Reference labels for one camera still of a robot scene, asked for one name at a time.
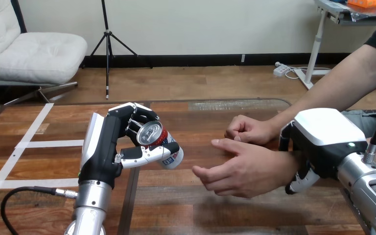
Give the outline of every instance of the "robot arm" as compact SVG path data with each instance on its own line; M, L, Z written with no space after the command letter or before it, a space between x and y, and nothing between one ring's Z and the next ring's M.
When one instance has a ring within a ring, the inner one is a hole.
M167 159L180 150L177 142L154 146L139 144L137 133L140 128L158 120L155 112L136 103L109 109L106 117L92 115L82 148L73 222L65 235L104 235L102 224L115 178L121 175L122 169ZM124 136L128 136L136 147L122 149L118 154L116 144Z
M311 109L282 129L279 150L288 151L290 140L306 164L286 193L304 191L320 178L338 180L366 233L376 234L376 133L368 144L362 131L337 110Z

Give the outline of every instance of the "human hand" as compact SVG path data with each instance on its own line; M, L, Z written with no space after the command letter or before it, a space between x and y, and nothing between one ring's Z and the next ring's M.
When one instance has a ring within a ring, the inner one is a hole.
M270 121L239 115L233 118L224 136L239 142L264 145L275 138L279 131Z
M270 192L290 183L299 169L298 158L290 152L275 152L230 139L211 142L236 157L210 169L194 166L192 172L208 191L219 196L252 198Z

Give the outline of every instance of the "power cord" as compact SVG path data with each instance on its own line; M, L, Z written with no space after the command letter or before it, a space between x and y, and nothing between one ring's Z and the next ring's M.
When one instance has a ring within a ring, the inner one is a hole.
M291 66L287 66L287 65L284 65L284 64L281 64L280 62L276 62L275 63L275 66L276 67L279 67L279 66L285 66L287 68L287 72L284 74L287 78L290 78L290 79L298 79L299 77L291 77L289 75L287 75L288 73L290 72L295 72L295 70L303 70L303 71L307 71L307 67L291 67ZM315 67L313 68L314 70L331 70L330 68L323 68L323 67Z
M12 227L11 223L9 222L8 218L6 217L5 207L6 202L8 199L14 195L17 192L21 191L32 191L32 192L41 192L46 194L51 194L55 196L63 196L66 198L75 199L77 198L77 192L71 191L71 190L64 190L64 189L57 189L57 188L47 188L47 187L19 187L11 190L9 193L5 195L5 197L2 199L2 203L0 204L0 215L2 217L3 222L5 223L6 227L9 229L9 231L13 235L18 235L17 231Z

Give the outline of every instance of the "soda can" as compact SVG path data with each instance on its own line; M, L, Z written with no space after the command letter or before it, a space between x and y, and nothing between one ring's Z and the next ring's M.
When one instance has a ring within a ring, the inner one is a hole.
M159 121L150 121L143 125L138 133L136 139L141 146L148 147L152 145L163 145L165 143L175 142L171 134ZM158 163L164 169L174 169L177 167L184 158L184 151L179 147L179 151L158 160Z

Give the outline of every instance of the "chair leg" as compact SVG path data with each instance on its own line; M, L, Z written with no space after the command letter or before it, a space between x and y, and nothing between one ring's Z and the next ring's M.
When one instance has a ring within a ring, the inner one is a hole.
M45 103L47 103L47 104L51 103L51 102L46 98L46 96L43 94L41 88L37 91L37 94L38 94L39 96L41 96L41 98L45 101Z
M41 91L45 94L45 93L58 91L58 90L61 90L61 89L64 89L64 88L72 87L72 86L78 86L78 83L77 82L69 82L69 83L65 83L65 84L62 84L62 85L58 85L58 86L42 88Z
M37 91L30 92L30 93L28 93L26 95L23 95L23 96L21 96L19 98L16 98L16 99L12 100L12 101L9 101L9 102L5 103L4 105L13 105L13 104L17 104L17 103L26 101L28 99L34 98L36 96L36 92Z

